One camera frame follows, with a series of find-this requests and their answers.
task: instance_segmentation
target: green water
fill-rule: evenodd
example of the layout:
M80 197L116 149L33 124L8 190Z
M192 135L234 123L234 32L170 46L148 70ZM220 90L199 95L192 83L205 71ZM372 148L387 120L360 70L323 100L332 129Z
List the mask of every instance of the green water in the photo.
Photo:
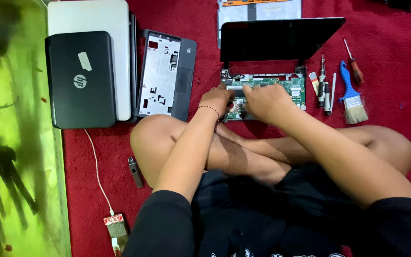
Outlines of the green water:
M0 256L71 254L46 36L41 2L0 0Z

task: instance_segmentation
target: green circuit board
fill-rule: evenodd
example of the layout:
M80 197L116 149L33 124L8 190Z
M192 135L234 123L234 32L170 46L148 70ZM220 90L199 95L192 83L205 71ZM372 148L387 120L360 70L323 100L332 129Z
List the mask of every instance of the green circuit board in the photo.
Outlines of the green circuit board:
M242 92L243 85L249 85L251 88L254 88L276 83L281 84L291 96L293 102L305 111L305 78L291 78L290 80L258 78L248 79L247 81L233 81L231 85L226 86L226 89L235 90L236 96L234 97L229 112L225 114L224 122L231 120L254 120L254 117L247 113L247 110L243 107L243 104L247 102L247 99Z

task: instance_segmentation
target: blue brush handle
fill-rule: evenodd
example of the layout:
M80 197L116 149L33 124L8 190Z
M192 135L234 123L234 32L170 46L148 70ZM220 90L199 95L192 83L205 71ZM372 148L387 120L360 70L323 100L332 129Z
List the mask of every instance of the blue brush handle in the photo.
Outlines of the blue brush handle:
M351 86L350 72L347 70L347 64L344 61L340 62L340 75L342 75L342 79L345 82L345 95L339 98L339 101L342 102L346 98L359 96L361 93L356 92Z

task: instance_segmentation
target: hand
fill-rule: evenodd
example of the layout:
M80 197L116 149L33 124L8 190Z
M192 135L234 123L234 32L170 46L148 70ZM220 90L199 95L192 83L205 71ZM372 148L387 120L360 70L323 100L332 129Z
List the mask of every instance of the hand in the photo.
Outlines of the hand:
M225 114L226 105L233 96L234 90L226 90L226 85L220 83L216 88L212 88L209 92L202 95L199 106L210 106L222 117Z
M242 90L247 98L247 111L266 124L273 125L283 119L284 114L296 109L300 111L280 84L255 87L253 90L249 85L244 85Z

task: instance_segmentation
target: red screwdriver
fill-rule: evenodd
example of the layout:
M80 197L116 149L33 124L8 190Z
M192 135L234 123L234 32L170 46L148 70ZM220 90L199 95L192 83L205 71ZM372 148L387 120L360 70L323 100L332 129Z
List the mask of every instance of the red screwdriver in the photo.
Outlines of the red screwdriver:
M353 74L354 74L356 83L358 85L361 85L364 83L364 76L362 75L361 70L357 66L356 58L351 57L350 49L348 48L347 41L345 40L345 38L343 38L343 41L345 42L345 46L347 47L348 54L350 55L351 67L353 68Z

